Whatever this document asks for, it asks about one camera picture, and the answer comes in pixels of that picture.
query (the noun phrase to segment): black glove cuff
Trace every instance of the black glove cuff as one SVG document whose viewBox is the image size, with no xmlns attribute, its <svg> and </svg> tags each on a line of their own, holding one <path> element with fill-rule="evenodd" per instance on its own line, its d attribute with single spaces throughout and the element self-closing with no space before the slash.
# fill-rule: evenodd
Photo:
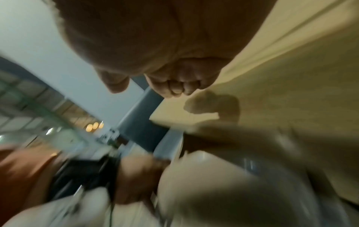
<svg viewBox="0 0 359 227">
<path fill-rule="evenodd" d="M 100 160 L 67 160 L 55 174 L 47 201 L 75 194 L 82 185 L 85 190 L 105 187 L 114 201 L 120 159 L 105 156 Z"/>
</svg>

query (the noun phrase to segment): person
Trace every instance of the person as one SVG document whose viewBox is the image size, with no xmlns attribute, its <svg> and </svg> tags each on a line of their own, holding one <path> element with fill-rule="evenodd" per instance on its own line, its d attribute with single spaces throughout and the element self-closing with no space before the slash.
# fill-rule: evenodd
<svg viewBox="0 0 359 227">
<path fill-rule="evenodd" d="M 144 201 L 154 212 L 150 196 L 169 163 L 152 155 L 123 157 L 118 162 L 108 157 L 98 161 L 65 159 L 48 148 L 3 145 L 0 226 L 23 210 L 74 194 L 80 185 L 88 190 L 106 186 L 114 203 Z M 104 170 L 94 172 L 103 166 Z"/>
<path fill-rule="evenodd" d="M 144 74 L 165 98 L 209 87 L 276 0 L 47 0 L 63 39 L 113 93 Z"/>
</svg>

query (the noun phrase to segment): yellow light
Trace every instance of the yellow light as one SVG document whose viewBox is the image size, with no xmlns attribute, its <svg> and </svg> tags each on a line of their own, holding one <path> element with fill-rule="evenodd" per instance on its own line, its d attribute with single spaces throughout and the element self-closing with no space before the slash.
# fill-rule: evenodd
<svg viewBox="0 0 359 227">
<path fill-rule="evenodd" d="M 89 124 L 89 125 L 86 127 L 86 131 L 87 131 L 87 132 L 91 132 L 91 131 L 92 131 L 92 124 Z"/>
<path fill-rule="evenodd" d="M 94 124 L 93 124 L 93 129 L 96 129 L 98 127 L 98 122 L 95 122 Z"/>
</svg>

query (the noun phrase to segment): light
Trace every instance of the light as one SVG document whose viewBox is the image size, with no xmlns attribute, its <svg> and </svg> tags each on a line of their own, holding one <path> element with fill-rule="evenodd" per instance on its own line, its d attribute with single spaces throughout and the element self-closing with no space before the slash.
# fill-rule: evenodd
<svg viewBox="0 0 359 227">
<path fill-rule="evenodd" d="M 50 128 L 47 132 L 46 135 L 50 134 L 52 132 L 53 128 Z"/>
<path fill-rule="evenodd" d="M 91 131 L 92 131 L 92 124 L 87 125 L 86 131 L 87 131 L 87 132 L 91 132 Z"/>
<path fill-rule="evenodd" d="M 93 129 L 97 129 L 97 127 L 98 127 L 98 122 L 95 122 L 94 124 L 93 124 Z"/>
</svg>

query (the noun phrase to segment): wooden surface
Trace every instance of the wooden surface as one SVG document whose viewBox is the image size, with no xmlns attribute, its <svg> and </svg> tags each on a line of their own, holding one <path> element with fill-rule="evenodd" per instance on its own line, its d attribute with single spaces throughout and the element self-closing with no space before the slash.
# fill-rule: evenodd
<svg viewBox="0 0 359 227">
<path fill-rule="evenodd" d="M 150 119 L 359 135 L 358 15 L 357 0 L 279 0 L 214 85 L 164 100 Z"/>
</svg>

